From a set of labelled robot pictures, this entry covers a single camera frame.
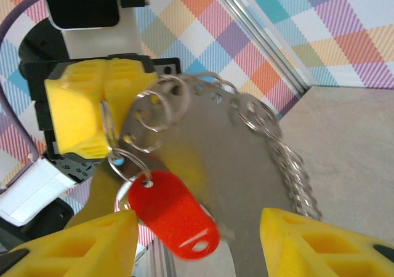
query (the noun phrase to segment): colorful checkered wall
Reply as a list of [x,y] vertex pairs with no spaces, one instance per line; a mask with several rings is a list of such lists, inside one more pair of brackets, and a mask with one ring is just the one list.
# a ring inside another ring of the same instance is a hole
[[[22,0],[0,0],[0,20]],[[242,91],[250,92],[285,114],[298,96],[241,31],[218,0],[150,0],[136,9],[144,51],[153,58],[179,57],[182,70],[215,71]],[[0,80],[12,107],[29,133],[44,149],[26,81],[18,72],[17,48],[24,35],[47,17],[42,1],[15,23],[0,49]],[[0,179],[9,180],[27,161],[28,149],[9,119],[0,111]],[[82,208],[89,182],[67,192],[73,208]]]
[[394,87],[394,0],[247,1],[317,84]]

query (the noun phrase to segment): purple cable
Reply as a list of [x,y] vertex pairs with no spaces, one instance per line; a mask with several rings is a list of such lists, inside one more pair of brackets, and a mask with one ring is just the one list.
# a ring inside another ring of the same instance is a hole
[[[0,47],[4,41],[4,38],[6,37],[7,32],[10,30],[14,22],[19,18],[19,16],[22,13],[24,13],[25,10],[27,10],[30,6],[32,6],[34,3],[38,1],[39,0],[23,0],[20,4],[15,6],[15,8],[12,9],[11,12],[5,17],[5,19],[0,24]],[[22,123],[18,119],[18,116],[15,114],[10,103],[8,102],[7,97],[2,89],[1,83],[0,83],[0,105],[2,106],[3,110],[6,112],[6,116],[10,118],[12,124],[19,131],[19,134],[27,143],[28,148],[30,149],[32,154],[31,161],[26,163],[26,165],[24,165],[22,169],[20,169],[17,172],[17,174],[15,174],[15,176],[11,179],[11,181],[6,185],[6,187],[9,188],[13,183],[15,183],[19,179],[19,177],[23,175],[23,173],[25,173],[25,171],[31,165],[33,165],[35,161],[37,161],[37,159],[39,158],[39,152],[33,139],[30,137],[27,130],[23,127]]]

